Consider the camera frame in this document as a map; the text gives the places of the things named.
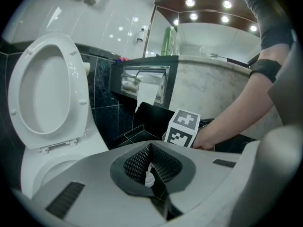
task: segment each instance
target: hanging toilet paper sheet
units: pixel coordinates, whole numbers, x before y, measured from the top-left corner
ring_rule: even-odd
[[[157,96],[158,88],[159,85],[153,85],[144,82],[139,83],[139,89],[137,93],[137,107],[135,112],[137,112],[140,104],[143,102],[153,105]]]

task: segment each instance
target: person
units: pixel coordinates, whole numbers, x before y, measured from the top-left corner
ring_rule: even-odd
[[[250,78],[239,97],[198,132],[193,148],[212,148],[253,125],[273,107],[267,92],[290,51],[293,41],[291,25],[270,0],[245,1],[259,26],[259,58],[250,67]]]

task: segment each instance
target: marble countertop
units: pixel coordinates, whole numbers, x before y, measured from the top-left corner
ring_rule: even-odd
[[[179,56],[179,62],[195,62],[195,63],[201,63],[201,64],[209,64],[221,68],[225,68],[228,70],[236,71],[240,74],[249,76],[251,70],[230,62],[226,61],[219,61],[212,58],[207,57],[200,57],[200,56],[187,56],[187,55],[180,55]]]

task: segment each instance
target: hand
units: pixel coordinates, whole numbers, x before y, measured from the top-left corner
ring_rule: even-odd
[[[207,140],[205,139],[205,129],[206,129],[206,127],[202,128],[198,132],[198,135],[193,144],[193,148],[213,150],[211,148],[214,148],[214,144],[207,142]]]

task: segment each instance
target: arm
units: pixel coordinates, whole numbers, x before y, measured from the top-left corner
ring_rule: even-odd
[[[289,52],[287,44],[276,44],[261,51],[259,59],[283,64]],[[214,121],[200,130],[194,148],[209,149],[227,140],[261,119],[273,106],[267,94],[272,82],[263,74],[254,73],[239,97]]]

